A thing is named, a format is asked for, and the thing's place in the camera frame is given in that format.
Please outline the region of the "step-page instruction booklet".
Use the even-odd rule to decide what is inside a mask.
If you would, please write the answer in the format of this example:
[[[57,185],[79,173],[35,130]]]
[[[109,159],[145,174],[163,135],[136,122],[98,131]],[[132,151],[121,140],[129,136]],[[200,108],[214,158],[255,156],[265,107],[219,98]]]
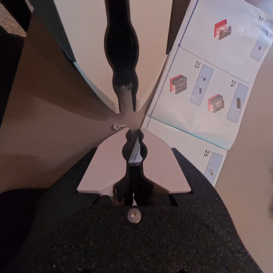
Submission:
[[[272,47],[272,1],[190,1],[141,129],[215,186]]]

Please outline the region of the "black mesh cushion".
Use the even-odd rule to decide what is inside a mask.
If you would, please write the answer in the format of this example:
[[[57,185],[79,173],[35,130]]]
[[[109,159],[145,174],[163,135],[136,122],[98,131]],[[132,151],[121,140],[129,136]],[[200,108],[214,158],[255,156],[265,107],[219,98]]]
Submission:
[[[16,189],[0,194],[0,272],[25,241],[38,199],[47,189]]]

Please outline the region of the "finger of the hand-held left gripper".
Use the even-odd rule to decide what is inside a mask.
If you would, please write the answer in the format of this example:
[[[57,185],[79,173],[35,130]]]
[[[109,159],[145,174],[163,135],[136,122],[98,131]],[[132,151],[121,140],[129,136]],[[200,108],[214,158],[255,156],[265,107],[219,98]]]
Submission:
[[[119,113],[113,70],[105,54],[105,1],[55,0],[54,3],[76,60],[74,65],[101,101]]]
[[[138,112],[152,93],[167,59],[172,0],[130,0],[129,7],[139,45],[135,68],[138,78]]]

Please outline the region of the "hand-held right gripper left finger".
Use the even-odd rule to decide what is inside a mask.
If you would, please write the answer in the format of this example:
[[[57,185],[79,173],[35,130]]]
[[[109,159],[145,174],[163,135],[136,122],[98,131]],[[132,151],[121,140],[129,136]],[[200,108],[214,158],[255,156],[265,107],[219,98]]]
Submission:
[[[124,128],[104,140],[98,146],[77,192],[106,195],[121,203],[130,184],[127,155],[130,141],[130,128]]]

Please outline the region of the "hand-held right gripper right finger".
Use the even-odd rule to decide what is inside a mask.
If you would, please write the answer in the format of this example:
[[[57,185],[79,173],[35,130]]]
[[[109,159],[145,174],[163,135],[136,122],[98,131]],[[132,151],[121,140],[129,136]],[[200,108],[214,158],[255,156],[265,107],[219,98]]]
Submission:
[[[171,149],[145,128],[139,129],[140,163],[134,181],[137,205],[177,205],[173,194],[189,193],[191,188]]]

